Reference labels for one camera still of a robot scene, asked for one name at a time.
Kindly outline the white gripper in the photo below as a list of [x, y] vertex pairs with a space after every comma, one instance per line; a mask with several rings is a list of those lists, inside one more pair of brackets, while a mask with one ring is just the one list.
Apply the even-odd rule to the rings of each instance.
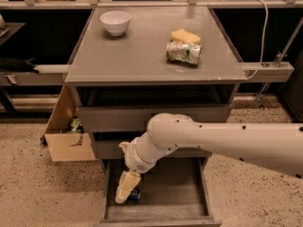
[[125, 165], [130, 170], [122, 172], [116, 190], [116, 203], [123, 203], [141, 181], [140, 174], [153, 168], [157, 158], [155, 145], [148, 135], [136, 137], [131, 143], [121, 142], [119, 147], [124, 153]]

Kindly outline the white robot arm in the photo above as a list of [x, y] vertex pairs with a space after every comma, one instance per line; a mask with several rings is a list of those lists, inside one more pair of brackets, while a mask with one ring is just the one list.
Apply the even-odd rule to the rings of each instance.
[[141, 175], [180, 148], [197, 148], [296, 178], [303, 176], [303, 130], [300, 124], [201, 123], [183, 114], [160, 113], [146, 131], [122, 142], [128, 168], [119, 179], [115, 201], [123, 203]]

